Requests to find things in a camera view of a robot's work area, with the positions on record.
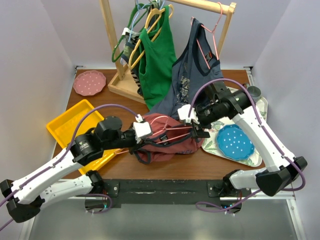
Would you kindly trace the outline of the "red tank top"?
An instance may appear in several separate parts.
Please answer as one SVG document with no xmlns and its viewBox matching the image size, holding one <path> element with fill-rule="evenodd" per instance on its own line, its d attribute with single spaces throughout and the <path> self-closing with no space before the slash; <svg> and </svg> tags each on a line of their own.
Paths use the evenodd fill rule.
<svg viewBox="0 0 320 240">
<path fill-rule="evenodd" d="M 164 114 L 152 113 L 144 115 L 143 118 L 146 121 L 152 121 L 155 117 Z M 168 125 L 173 126 L 187 126 L 179 122 L 178 120 L 170 117 Z M 155 127 L 158 128 L 164 123 L 164 119 L 159 119 L 155 123 Z M 152 162 L 169 161 L 175 154 L 188 155 L 196 152 L 203 144 L 203 138 L 192 138 L 192 127 L 189 129 L 168 130 L 162 133 L 160 137 L 152 139 L 146 139 L 145 141 L 151 141 L 154 147 L 154 152 L 138 152 L 134 153 L 137 160 L 145 165 Z"/>
</svg>

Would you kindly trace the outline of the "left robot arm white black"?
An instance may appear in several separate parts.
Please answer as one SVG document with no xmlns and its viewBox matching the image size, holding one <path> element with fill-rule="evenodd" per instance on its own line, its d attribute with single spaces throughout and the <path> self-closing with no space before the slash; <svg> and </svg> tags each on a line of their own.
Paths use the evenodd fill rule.
<svg viewBox="0 0 320 240">
<path fill-rule="evenodd" d="M 122 121 L 118 117 L 108 116 L 96 127 L 78 135 L 55 158 L 34 172 L 18 180 L 2 181 L 3 203 L 11 218 L 16 223 L 23 223 L 65 198 L 87 194 L 99 196 L 105 183 L 96 170 L 62 183 L 58 180 L 102 158 L 106 150 L 136 147 L 142 139 L 153 134 L 146 120 L 134 122 L 126 131 L 121 128 Z"/>
</svg>

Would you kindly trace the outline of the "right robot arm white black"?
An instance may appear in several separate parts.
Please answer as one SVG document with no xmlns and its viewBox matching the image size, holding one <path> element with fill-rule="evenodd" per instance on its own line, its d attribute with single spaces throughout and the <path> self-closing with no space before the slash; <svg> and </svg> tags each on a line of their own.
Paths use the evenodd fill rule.
<svg viewBox="0 0 320 240">
<path fill-rule="evenodd" d="M 230 197 L 241 189 L 257 189 L 273 197 L 280 191 L 295 192 L 306 186 L 303 170 L 308 165 L 303 156 L 295 156 L 279 140 L 261 116 L 256 103 L 244 86 L 231 92 L 225 85 L 226 78 L 211 80 L 190 95 L 187 119 L 205 128 L 221 118 L 230 118 L 247 135 L 260 153 L 265 167 L 258 170 L 236 169 L 222 179 L 223 192 Z M 213 103 L 201 111 L 195 107 L 199 95 L 208 87 L 216 87 Z"/>
</svg>

